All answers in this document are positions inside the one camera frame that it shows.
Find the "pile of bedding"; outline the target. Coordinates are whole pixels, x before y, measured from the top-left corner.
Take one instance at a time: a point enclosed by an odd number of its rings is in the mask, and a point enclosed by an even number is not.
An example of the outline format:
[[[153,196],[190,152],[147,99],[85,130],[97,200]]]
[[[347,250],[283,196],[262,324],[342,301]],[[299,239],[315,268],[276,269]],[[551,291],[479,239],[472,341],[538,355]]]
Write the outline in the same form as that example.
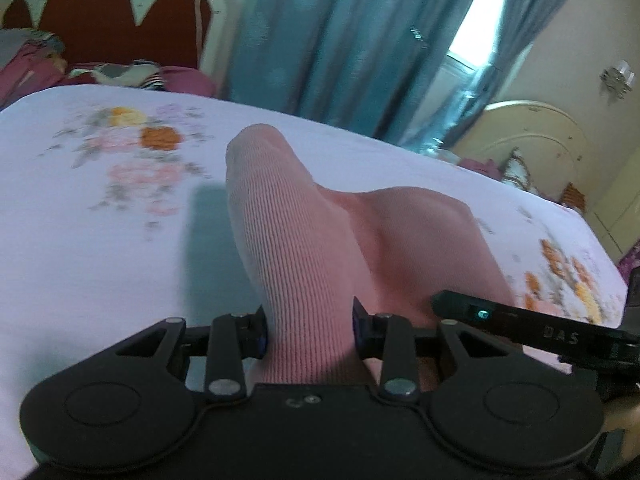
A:
[[[42,90],[74,84],[194,94],[211,98],[216,86],[195,68],[160,66],[147,60],[130,64],[80,63],[63,58],[64,44],[55,34],[32,28],[1,32],[1,107]]]

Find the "blue curtain left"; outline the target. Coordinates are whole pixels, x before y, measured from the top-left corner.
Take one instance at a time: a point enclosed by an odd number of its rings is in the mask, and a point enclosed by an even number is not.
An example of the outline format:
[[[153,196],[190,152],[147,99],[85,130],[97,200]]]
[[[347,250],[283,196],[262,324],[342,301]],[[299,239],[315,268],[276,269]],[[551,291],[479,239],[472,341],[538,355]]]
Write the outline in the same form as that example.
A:
[[[247,0],[228,98],[398,143],[473,0]]]

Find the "patterned cushion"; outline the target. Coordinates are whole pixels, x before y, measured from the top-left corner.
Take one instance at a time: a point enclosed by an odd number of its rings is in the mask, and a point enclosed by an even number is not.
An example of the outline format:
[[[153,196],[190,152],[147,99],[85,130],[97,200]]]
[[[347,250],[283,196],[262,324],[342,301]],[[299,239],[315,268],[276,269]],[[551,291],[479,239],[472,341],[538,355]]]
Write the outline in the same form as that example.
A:
[[[539,192],[534,185],[530,171],[519,148],[514,148],[506,162],[503,164],[501,182],[518,188],[521,191],[532,193],[536,196]]]

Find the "pink knit garment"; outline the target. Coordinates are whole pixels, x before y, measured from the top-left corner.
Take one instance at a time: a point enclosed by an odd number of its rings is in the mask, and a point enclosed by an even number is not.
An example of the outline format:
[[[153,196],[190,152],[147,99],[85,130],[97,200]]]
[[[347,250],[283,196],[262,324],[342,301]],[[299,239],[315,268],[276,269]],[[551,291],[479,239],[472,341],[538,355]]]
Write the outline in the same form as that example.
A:
[[[268,321],[268,384],[373,384],[357,356],[352,306],[437,323],[442,290],[513,304],[471,209],[425,188],[337,192],[314,182],[279,130],[243,129],[228,145],[228,209],[243,266]]]

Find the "floral pink bedsheet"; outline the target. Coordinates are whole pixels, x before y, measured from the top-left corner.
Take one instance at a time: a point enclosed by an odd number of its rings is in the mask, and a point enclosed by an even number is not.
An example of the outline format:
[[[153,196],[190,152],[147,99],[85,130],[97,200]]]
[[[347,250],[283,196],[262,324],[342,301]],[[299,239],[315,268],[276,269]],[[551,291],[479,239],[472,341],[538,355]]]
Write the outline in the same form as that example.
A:
[[[615,327],[626,286],[576,212],[470,170],[293,116],[168,92],[61,87],[1,114],[1,474],[34,466],[27,391],[164,318],[262,306],[236,247],[227,148],[282,133],[318,185],[425,188],[468,206],[514,306]]]

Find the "window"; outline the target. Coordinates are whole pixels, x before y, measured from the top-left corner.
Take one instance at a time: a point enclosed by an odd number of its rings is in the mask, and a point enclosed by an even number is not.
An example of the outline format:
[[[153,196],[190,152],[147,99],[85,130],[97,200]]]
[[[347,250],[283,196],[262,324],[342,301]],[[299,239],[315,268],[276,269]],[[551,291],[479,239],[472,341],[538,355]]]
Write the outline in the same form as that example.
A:
[[[505,3],[506,0],[472,1],[447,52],[445,70],[452,85],[442,102],[489,64],[495,54]]]

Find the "cream round headboard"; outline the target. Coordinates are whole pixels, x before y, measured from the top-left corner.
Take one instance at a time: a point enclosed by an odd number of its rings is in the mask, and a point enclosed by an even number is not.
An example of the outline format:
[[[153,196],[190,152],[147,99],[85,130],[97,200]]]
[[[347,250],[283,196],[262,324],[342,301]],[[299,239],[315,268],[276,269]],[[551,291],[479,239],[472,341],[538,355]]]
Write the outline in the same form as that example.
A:
[[[484,109],[452,149],[461,158],[491,160],[503,170],[519,152],[538,192],[558,200],[567,185],[589,197],[600,183],[593,145],[567,112],[537,101],[503,101]]]

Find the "blue curtain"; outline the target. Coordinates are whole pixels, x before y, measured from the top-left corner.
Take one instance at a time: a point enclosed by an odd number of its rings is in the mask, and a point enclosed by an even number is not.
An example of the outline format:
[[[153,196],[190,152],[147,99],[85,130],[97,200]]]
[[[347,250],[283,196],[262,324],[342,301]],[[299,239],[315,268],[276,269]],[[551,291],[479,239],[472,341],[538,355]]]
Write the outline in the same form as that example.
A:
[[[228,98],[398,143],[473,0],[247,0]]]
[[[504,0],[494,53],[473,79],[457,89],[421,130],[422,152],[452,148],[506,82],[513,65],[566,0]]]

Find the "wall flower ornament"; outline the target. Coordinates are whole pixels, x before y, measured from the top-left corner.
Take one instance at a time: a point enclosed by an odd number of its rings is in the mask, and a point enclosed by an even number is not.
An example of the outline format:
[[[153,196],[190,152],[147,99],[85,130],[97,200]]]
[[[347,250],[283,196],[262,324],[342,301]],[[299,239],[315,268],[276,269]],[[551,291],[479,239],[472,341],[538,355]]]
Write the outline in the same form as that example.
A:
[[[634,88],[637,74],[626,60],[606,68],[600,75],[601,89],[610,102],[622,100]]]

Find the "blue curtain right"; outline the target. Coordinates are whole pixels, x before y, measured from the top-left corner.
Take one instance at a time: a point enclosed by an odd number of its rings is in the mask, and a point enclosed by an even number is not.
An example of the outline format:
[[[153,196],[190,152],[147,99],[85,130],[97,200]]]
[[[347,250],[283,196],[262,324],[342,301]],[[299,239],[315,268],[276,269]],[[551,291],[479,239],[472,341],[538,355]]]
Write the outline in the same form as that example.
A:
[[[452,148],[506,82],[513,65],[566,0],[504,0],[494,53],[473,79],[457,89],[421,130],[422,152]]]

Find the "red scalloped headboard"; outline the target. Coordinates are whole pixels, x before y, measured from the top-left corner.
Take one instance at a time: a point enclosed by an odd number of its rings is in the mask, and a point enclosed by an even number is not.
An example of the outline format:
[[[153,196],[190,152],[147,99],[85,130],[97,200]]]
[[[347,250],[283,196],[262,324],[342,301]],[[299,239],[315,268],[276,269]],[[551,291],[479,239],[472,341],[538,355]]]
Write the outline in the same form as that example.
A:
[[[72,65],[144,58],[214,79],[227,14],[224,0],[4,0],[1,26],[52,32]]]

